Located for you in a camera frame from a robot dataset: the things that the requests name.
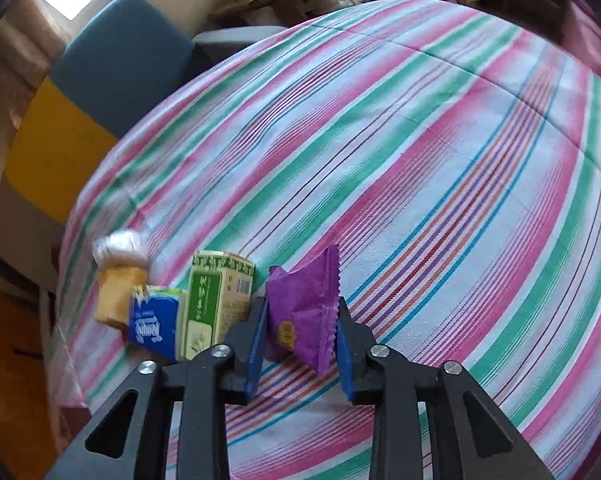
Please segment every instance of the purple packet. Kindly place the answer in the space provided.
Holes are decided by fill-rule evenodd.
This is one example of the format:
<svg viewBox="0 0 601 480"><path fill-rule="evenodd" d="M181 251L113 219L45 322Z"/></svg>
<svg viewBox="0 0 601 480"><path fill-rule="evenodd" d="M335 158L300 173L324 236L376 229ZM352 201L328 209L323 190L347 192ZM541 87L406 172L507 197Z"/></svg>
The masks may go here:
<svg viewBox="0 0 601 480"><path fill-rule="evenodd" d="M271 266L266 283L269 336L325 375L333 355L340 277L338 246L330 245L292 272Z"/></svg>

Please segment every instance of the bed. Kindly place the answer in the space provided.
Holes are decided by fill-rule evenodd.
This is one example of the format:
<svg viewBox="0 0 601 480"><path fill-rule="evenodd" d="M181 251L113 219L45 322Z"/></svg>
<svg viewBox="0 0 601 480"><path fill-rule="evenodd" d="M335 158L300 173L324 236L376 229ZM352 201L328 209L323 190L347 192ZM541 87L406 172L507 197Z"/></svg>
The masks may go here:
<svg viewBox="0 0 601 480"><path fill-rule="evenodd" d="M338 243L352 316L415 362L470 371L556 478L601 435L601 78L469 7L381 0L261 41L109 152L60 252L46 352L59 447L148 354L92 320L95 237L135 228L151 283L197 248L293 269ZM366 478L373 413L332 367L266 363L228 408L240 479ZM174 474L178 410L167 477ZM431 456L423 426L423 466Z"/></svg>

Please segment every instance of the barcode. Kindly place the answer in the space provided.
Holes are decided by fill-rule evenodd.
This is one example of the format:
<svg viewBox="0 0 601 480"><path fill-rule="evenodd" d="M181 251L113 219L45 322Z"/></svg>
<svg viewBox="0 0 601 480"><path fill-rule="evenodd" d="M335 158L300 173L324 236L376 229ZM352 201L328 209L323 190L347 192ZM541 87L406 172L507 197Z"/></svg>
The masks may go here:
<svg viewBox="0 0 601 480"><path fill-rule="evenodd" d="M249 280L241 280L240 278L236 280L236 292L239 294L249 294L250 288L251 282Z"/></svg>

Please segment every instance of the cardboard box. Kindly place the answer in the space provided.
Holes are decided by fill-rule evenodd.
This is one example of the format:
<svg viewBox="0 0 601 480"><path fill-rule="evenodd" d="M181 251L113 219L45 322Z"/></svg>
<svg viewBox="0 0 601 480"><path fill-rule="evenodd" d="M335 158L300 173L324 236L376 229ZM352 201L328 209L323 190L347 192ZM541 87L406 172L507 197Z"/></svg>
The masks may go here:
<svg viewBox="0 0 601 480"><path fill-rule="evenodd" d="M186 359L221 343L229 328L247 319L256 267L221 251L197 251L189 298L181 308L180 353Z"/></svg>

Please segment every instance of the logo on wrapper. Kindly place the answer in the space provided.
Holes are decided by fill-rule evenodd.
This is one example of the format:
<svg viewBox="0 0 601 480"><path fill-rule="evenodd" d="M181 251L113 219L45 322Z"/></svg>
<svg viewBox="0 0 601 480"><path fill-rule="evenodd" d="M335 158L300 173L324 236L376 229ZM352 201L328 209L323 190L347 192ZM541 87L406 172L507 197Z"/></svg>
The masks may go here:
<svg viewBox="0 0 601 480"><path fill-rule="evenodd" d="M291 321L282 321L278 327L278 343L290 350L296 346L296 330Z"/></svg>
<svg viewBox="0 0 601 480"><path fill-rule="evenodd" d="M136 341L143 344L146 337L151 337L154 343L163 340L160 335L160 322L156 316L136 320Z"/></svg>

